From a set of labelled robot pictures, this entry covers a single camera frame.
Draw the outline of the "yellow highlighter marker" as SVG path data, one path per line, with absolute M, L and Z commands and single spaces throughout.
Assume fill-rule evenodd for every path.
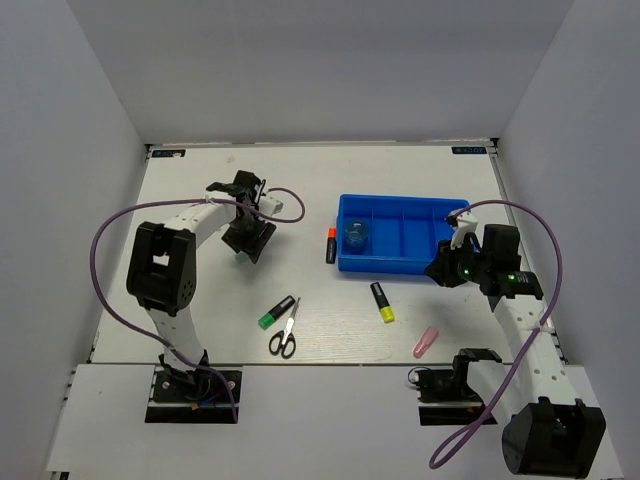
M 376 305 L 378 307 L 381 318 L 385 324 L 391 323 L 395 321 L 394 312 L 390 306 L 389 300 L 382 289 L 379 282 L 373 282 L 370 285 L 370 289 Z

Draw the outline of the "pink translucent glue bottle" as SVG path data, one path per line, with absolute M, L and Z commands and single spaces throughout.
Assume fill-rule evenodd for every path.
M 438 339 L 439 331 L 437 328 L 433 326 L 429 326 L 420 339 L 417 341 L 416 345 L 412 350 L 412 355 L 416 359 L 420 359 L 425 352 L 433 345 L 433 343 Z

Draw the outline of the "orange highlighter marker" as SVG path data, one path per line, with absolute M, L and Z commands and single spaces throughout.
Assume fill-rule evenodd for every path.
M 328 229 L 328 234 L 327 234 L 325 262 L 327 264 L 334 264 L 336 261 L 336 255 L 337 255 L 337 229 L 335 227 L 330 227 Z

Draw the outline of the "blue compartment tray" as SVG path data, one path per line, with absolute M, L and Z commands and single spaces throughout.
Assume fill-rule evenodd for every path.
M 434 260 L 438 243 L 452 238 L 445 218 L 469 205 L 465 199 L 343 194 L 336 219 L 337 266 L 342 272 L 419 275 Z M 367 249 L 344 250 L 343 230 L 351 219 L 369 222 Z

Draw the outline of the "green highlighter marker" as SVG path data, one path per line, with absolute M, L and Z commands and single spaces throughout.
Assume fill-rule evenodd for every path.
M 258 325 L 261 329 L 266 330 L 281 318 L 296 302 L 296 299 L 288 295 L 275 306 L 269 309 L 259 320 Z

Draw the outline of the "black handled scissors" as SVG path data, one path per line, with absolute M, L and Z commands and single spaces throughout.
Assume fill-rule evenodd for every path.
M 269 341 L 269 352 L 273 356 L 280 356 L 282 359 L 288 360 L 296 351 L 296 339 L 293 334 L 293 327 L 295 325 L 300 300 L 300 297 L 295 300 L 285 327 L 277 331 Z

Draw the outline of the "green translucent glue bottle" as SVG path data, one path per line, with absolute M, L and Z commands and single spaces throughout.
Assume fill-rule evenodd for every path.
M 243 252 L 238 253 L 238 254 L 235 256 L 235 258 L 236 258 L 236 261 L 237 261 L 238 263 L 240 263 L 240 264 L 247 262 L 247 261 L 248 261 L 248 259 L 249 259 L 249 257 L 248 257 L 245 253 L 243 253 Z

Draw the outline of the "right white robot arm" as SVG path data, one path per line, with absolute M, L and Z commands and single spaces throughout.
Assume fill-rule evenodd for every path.
M 478 238 L 474 225 L 463 223 L 439 243 L 425 270 L 443 287 L 478 285 L 513 356 L 506 368 L 488 349 L 459 353 L 468 363 L 451 374 L 452 388 L 466 399 L 479 396 L 502 426 L 502 455 L 512 474 L 584 479 L 606 421 L 568 378 L 546 324 L 539 281 L 521 268 L 519 244 L 515 227 L 490 224 Z

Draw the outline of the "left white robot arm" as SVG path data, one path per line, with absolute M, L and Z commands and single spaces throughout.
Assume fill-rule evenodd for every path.
M 231 183 L 215 182 L 207 188 L 208 193 L 225 195 L 219 203 L 208 198 L 163 223 L 144 222 L 136 230 L 126 288 L 169 343 L 160 356 L 169 384 L 191 400 L 207 396 L 213 377 L 200 367 L 209 364 L 208 354 L 190 312 L 197 249 L 223 230 L 222 241 L 256 263 L 276 231 L 266 218 L 282 209 L 281 202 L 263 193 L 265 184 L 254 173 L 240 170 Z

